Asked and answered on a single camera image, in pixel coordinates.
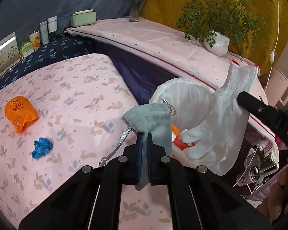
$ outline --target small tin can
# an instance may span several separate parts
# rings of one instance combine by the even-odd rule
[[[36,50],[41,47],[40,32],[33,32],[29,35],[30,42],[32,43],[33,50]]]
[[[48,22],[48,32],[49,32],[49,39],[50,41],[56,41],[57,39],[57,30],[58,30],[58,22],[57,17],[51,17],[47,19]]]
[[[260,168],[258,166],[251,166],[246,170],[243,176],[242,174],[243,173],[240,173],[237,176],[237,185],[239,187],[256,182],[260,178]]]

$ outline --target white bottle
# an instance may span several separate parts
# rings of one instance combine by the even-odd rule
[[[58,23],[57,23],[57,17],[51,17],[47,19],[48,21],[48,31],[49,31],[49,37],[51,41],[56,40],[56,31],[58,30]]]
[[[49,43],[47,21],[40,23],[40,29],[41,29],[42,43],[43,43],[43,45],[45,45],[45,44]]]

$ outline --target glass vase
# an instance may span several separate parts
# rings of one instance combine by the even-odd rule
[[[131,0],[130,22],[139,22],[139,15],[145,0]]]

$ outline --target white cylindrical container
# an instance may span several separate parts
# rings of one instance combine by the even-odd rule
[[[237,176],[237,183],[239,187],[256,182],[260,178],[260,168],[258,166],[249,167],[244,175],[241,177],[242,173]]]
[[[40,23],[41,38],[43,45],[49,43],[47,21]]]
[[[58,30],[57,17],[51,17],[47,19],[48,22],[48,32],[51,41],[56,39],[56,31]]]

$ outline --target orange plastic bag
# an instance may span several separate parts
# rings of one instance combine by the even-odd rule
[[[30,102],[23,96],[11,99],[4,108],[6,118],[15,126],[16,132],[38,120],[38,114]]]

